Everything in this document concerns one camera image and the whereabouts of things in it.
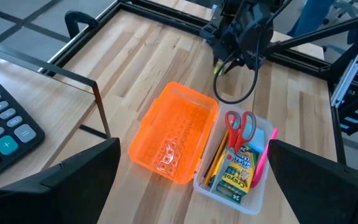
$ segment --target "black cable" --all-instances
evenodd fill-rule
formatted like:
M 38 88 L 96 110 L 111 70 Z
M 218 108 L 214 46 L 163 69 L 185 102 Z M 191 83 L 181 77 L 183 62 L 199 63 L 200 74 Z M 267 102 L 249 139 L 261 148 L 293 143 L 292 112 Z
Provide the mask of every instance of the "black cable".
M 230 54 L 227 59 L 222 63 L 222 65 L 218 68 L 218 70 L 216 71 L 215 73 L 215 77 L 214 77 L 214 82 L 213 82 L 213 90 L 214 90 L 214 94 L 216 96 L 216 98 L 220 101 L 222 101 L 223 103 L 225 104 L 236 104 L 236 103 L 240 103 L 242 101 L 244 101 L 245 99 L 248 98 L 249 95 L 251 95 L 252 91 L 254 90 L 255 86 L 256 86 L 256 82 L 258 80 L 258 71 L 259 71 L 259 40 L 260 40 L 260 37 L 262 36 L 262 33 L 260 33 L 259 37 L 258 37 L 258 41 L 257 41 L 257 45 L 256 45 L 256 53 L 255 53 L 255 67 L 254 67 L 254 70 L 255 70 L 255 76 L 254 76 L 254 81 L 252 82 L 252 86 L 250 88 L 250 90 L 248 91 L 248 93 L 243 96 L 242 98 L 238 99 L 238 100 L 235 100 L 235 101 L 227 101 L 227 100 L 224 100 L 222 99 L 219 94 L 218 94 L 218 91 L 216 90 L 216 81 L 218 80 L 218 76 L 219 76 L 219 73 L 221 72 L 221 70 L 223 69 L 223 66 L 228 63 L 230 61 L 230 59 L 233 57 L 233 55 L 236 53 L 236 52 L 233 52 L 232 54 Z

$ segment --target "red scissors handle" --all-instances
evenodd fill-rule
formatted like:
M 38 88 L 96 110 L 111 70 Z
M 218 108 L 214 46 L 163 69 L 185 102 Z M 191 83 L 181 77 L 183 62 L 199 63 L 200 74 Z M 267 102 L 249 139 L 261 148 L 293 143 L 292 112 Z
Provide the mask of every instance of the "red scissors handle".
M 241 117 L 235 111 L 228 111 L 225 115 L 224 122 L 227 130 L 229 131 L 227 148 L 235 147 L 241 126 Z
M 249 122 L 249 124 L 251 125 L 251 130 L 248 130 L 247 127 L 247 119 L 250 119 L 251 121 Z M 237 141 L 236 144 L 234 146 L 234 152 L 237 154 L 238 150 L 240 149 L 240 147 L 244 144 L 247 143 L 249 141 L 251 141 L 251 139 L 254 137 L 256 131 L 256 117 L 255 115 L 250 112 L 250 111 L 246 111 L 242 114 L 242 119 L 241 119 L 241 127 L 240 127 L 240 131 L 237 137 Z

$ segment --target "pink marker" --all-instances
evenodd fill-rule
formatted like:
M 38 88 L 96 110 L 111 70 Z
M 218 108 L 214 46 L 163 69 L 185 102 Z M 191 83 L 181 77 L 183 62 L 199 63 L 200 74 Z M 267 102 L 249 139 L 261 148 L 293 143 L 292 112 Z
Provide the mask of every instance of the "pink marker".
M 273 129 L 273 133 L 270 136 L 269 141 L 275 139 L 277 133 L 278 133 L 278 129 L 277 128 Z M 268 149 L 269 149 L 269 144 L 266 145 L 265 150 L 263 151 L 262 156 L 260 157 L 258 164 L 256 165 L 256 170 L 255 170 L 254 177 L 252 178 L 251 187 L 255 187 L 259 183 L 260 178 L 262 177 Z

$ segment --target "scissors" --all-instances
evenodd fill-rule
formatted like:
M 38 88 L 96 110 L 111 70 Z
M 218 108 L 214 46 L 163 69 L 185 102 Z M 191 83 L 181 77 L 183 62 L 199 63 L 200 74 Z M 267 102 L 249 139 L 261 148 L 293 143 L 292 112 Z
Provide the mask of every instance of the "scissors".
M 211 190 L 216 190 L 216 187 L 227 170 L 227 167 L 229 167 L 230 162 L 234 160 L 241 146 L 244 143 L 251 141 L 256 131 L 256 117 L 250 111 L 244 112 L 242 117 L 235 111 L 228 111 L 225 114 L 224 122 L 229 131 L 227 150 Z

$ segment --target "calculator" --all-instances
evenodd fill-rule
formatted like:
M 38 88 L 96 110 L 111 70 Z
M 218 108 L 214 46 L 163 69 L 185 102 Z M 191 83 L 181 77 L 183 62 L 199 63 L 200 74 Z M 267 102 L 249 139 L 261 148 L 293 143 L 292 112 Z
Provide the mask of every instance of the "calculator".
M 0 84 L 0 171 L 44 139 L 44 131 Z

